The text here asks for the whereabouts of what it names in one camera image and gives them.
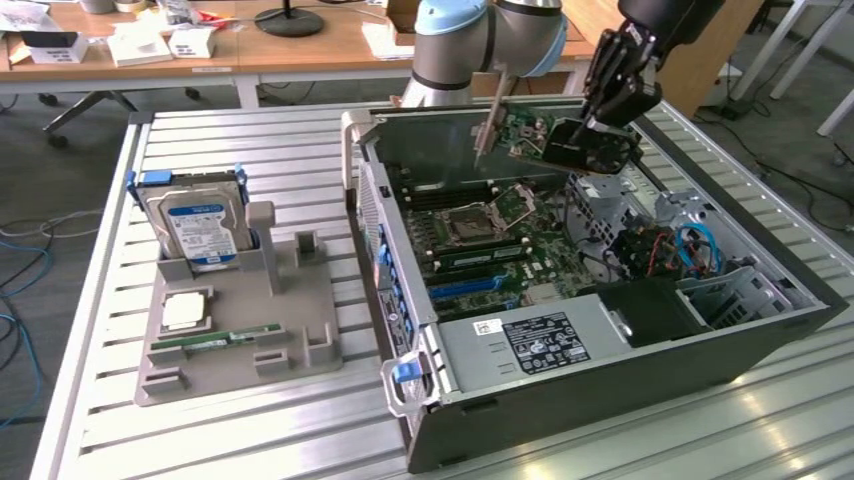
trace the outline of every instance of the barcode sticker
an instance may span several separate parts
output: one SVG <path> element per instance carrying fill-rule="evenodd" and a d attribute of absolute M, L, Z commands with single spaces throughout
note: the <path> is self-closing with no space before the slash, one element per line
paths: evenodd
<path fill-rule="evenodd" d="M 481 320 L 472 323 L 474 327 L 474 333 L 477 335 L 488 335 L 489 333 L 497 333 L 501 331 L 501 319 L 492 318 L 489 320 Z"/>

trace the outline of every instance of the hard drive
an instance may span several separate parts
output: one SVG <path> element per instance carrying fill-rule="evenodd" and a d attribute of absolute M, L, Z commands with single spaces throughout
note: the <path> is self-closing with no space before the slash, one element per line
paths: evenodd
<path fill-rule="evenodd" d="M 162 258 L 185 258 L 194 272 L 228 267 L 237 252 L 254 248 L 245 221 L 245 173 L 234 170 L 202 174 L 144 172 L 128 192 L 154 230 Z"/>

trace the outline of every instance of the white sticker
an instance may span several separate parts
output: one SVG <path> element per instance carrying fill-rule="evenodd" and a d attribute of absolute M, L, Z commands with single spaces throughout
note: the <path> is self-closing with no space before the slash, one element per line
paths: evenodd
<path fill-rule="evenodd" d="M 521 247 L 505 248 L 504 250 L 496 250 L 492 254 L 492 258 L 504 258 L 521 253 Z"/>
<path fill-rule="evenodd" d="M 450 263 L 450 265 L 453 265 L 454 267 L 458 267 L 461 265 L 468 265 L 470 263 L 488 262 L 489 260 L 492 260 L 492 257 L 489 255 L 481 255 L 478 257 L 468 257 L 468 258 L 462 258 L 460 260 L 454 260 Z"/>
<path fill-rule="evenodd" d="M 477 335 L 488 335 L 489 333 L 497 333 L 501 331 L 501 319 L 492 318 L 489 320 L 481 320 L 472 323 L 474 327 L 474 333 Z"/>
<path fill-rule="evenodd" d="M 216 264 L 237 254 L 230 230 L 222 227 L 225 208 L 221 205 L 196 205 L 169 209 L 174 241 L 184 256 L 193 263 Z"/>
<path fill-rule="evenodd" d="M 194 67 L 192 73 L 228 73 L 230 67 Z"/>

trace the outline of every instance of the chair wheel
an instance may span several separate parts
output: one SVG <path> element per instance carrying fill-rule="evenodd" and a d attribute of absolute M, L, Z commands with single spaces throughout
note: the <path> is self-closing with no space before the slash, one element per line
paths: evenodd
<path fill-rule="evenodd" d="M 38 101 L 47 107 L 54 107 L 55 105 L 58 105 L 58 99 L 55 98 L 55 95 L 50 95 L 49 93 L 39 93 Z"/>
<path fill-rule="evenodd" d="M 61 135 L 47 135 L 47 145 L 53 148 L 62 149 L 67 146 L 67 138 Z"/>
<path fill-rule="evenodd" d="M 186 95 L 186 98 L 189 98 L 190 100 L 197 101 L 201 99 L 201 94 L 198 93 L 198 90 L 196 90 L 194 88 L 185 88 L 184 95 Z"/>

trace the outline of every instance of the metal slatted table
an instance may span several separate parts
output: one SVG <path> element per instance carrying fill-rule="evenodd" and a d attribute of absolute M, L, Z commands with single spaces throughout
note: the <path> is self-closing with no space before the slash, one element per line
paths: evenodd
<path fill-rule="evenodd" d="M 130 125 L 34 462 L 45 478 L 409 478 L 385 410 L 340 187 L 340 115 L 382 104 L 162 113 Z M 854 260 L 668 106 L 648 118 L 839 294 Z M 651 145 L 644 163 L 687 185 Z M 176 403 L 132 404 L 157 243 L 124 194 L 134 170 L 240 162 L 273 236 L 329 250 L 344 368 Z M 854 310 L 731 384 L 417 478 L 780 478 L 854 472 Z"/>

